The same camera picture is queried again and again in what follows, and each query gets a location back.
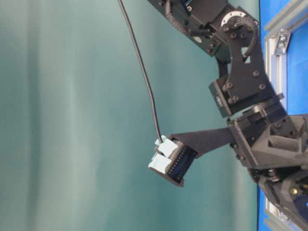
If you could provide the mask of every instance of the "metal frame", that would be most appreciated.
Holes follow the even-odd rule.
[[[292,33],[308,21],[308,0],[290,2],[265,27],[268,35],[266,45],[266,72],[277,94],[283,93],[282,104],[287,109],[287,48]],[[273,230],[300,229],[291,223],[272,203],[266,199],[266,224]]]

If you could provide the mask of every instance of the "blue surface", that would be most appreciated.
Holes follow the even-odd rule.
[[[261,26],[260,34],[261,34],[263,53],[265,53],[265,36],[268,33],[267,31],[265,31],[265,26],[275,15],[279,13],[279,11],[288,2],[289,0],[260,0],[260,26]],[[264,220],[267,219],[267,216],[265,214],[265,195],[260,190],[260,188],[258,189],[258,201],[259,201],[258,230],[270,231],[270,229],[264,223]]]
[[[288,47],[288,113],[306,114],[308,104],[308,24],[305,24],[291,36]]]

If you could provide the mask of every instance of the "black plastic part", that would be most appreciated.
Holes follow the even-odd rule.
[[[171,134],[169,139],[179,140],[191,147],[198,153],[196,158],[235,141],[229,128]]]

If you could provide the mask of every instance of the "black cable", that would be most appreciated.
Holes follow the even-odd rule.
[[[167,0],[166,1],[166,8],[165,8],[165,14],[167,20],[173,25],[174,28],[176,28],[179,32],[182,34],[189,36],[190,32],[187,27],[185,27],[182,23],[180,23],[175,17],[173,17],[172,14],[172,6],[171,6],[171,1]]]
[[[253,37],[251,39],[251,42],[250,42],[246,52],[243,54],[243,57],[247,58],[251,54],[252,50],[254,49],[254,47],[257,43],[258,27],[255,24],[255,21],[252,17],[244,17],[244,18],[239,18],[236,21],[234,28],[237,28],[237,27],[240,27],[240,26],[243,26],[243,25],[247,25],[253,32]]]
[[[143,64],[143,60],[142,60],[142,57],[141,57],[141,54],[140,54],[140,50],[139,50],[139,47],[138,47],[138,44],[137,44],[137,41],[136,41],[136,37],[135,37],[134,31],[133,31],[133,28],[131,26],[130,20],[128,18],[128,15],[126,13],[125,7],[123,5],[123,2],[122,2],[122,0],[118,0],[118,2],[119,2],[119,5],[121,7],[122,13],[124,15],[125,21],[127,23],[128,30],[129,30],[129,33],[130,33],[130,37],[131,37],[131,40],[133,41],[134,48],[135,48],[135,51],[136,51],[136,54],[137,54],[137,57],[138,57],[138,60],[139,60],[139,64],[140,64],[140,67],[141,67],[141,70],[142,70],[144,81],[145,81],[146,87],[147,87],[149,95],[150,95],[156,134],[158,136],[159,142],[162,143],[163,140],[162,140],[160,130],[159,130],[155,100],[154,100],[153,92],[152,92],[151,85],[150,85],[150,82],[149,82],[149,78],[148,78],[148,75],[146,73],[146,70],[145,70],[145,67],[144,67],[144,64]]]

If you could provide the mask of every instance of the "white tape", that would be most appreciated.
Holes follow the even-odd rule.
[[[165,139],[165,141],[158,146],[158,150],[161,151],[166,157],[169,157],[177,147],[178,146],[174,142],[169,139]]]
[[[149,167],[156,169],[157,171],[165,174],[166,173],[166,167],[171,163],[171,160],[167,157],[156,153],[149,164]]]

